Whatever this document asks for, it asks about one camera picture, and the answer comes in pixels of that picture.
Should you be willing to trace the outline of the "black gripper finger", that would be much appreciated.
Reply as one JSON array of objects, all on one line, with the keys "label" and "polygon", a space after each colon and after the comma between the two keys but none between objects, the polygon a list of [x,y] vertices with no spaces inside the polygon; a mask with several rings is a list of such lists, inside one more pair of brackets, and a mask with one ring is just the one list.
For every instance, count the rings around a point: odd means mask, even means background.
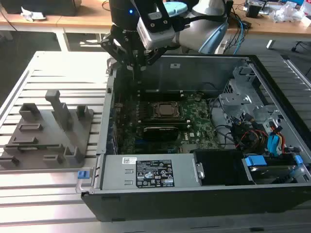
[{"label": "black gripper finger", "polygon": [[110,32],[100,42],[101,47],[115,60],[133,70],[135,58],[133,55],[133,32],[112,25]]},{"label": "black gripper finger", "polygon": [[165,52],[167,47],[158,48],[154,50],[139,50],[136,56],[137,70],[143,71],[147,66],[154,64]]}]

